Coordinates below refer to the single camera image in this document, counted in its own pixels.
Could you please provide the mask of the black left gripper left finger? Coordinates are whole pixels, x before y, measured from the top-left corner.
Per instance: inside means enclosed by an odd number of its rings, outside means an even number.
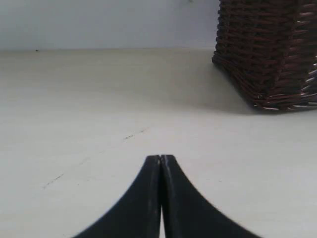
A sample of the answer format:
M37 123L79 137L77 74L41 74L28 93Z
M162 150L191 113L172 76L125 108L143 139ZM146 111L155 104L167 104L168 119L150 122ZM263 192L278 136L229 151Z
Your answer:
M160 157L145 159L125 194L77 238L158 238L161 203Z

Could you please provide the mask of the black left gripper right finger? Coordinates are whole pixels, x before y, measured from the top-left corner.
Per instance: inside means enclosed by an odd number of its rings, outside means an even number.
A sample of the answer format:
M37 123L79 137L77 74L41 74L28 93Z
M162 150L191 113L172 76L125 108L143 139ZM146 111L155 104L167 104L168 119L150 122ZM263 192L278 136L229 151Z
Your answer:
M191 184L173 155L162 155L161 205L167 238L257 238L212 206Z

